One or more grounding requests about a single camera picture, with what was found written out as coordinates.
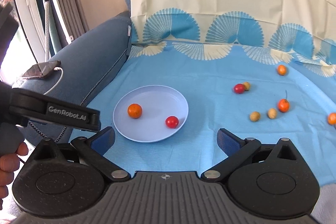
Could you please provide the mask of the person's left hand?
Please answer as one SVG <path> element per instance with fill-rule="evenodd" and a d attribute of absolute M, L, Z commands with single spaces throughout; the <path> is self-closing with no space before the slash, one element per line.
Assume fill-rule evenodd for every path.
<path fill-rule="evenodd" d="M 20 159 L 19 156 L 26 156 L 29 149 L 25 142 L 21 143 L 15 153 L 7 154 L 1 156 L 0 160 L 0 198 L 1 198 L 1 209 L 3 204 L 3 199 L 9 194 L 7 186 L 11 184 L 14 180 L 14 172 L 19 169 Z"/>

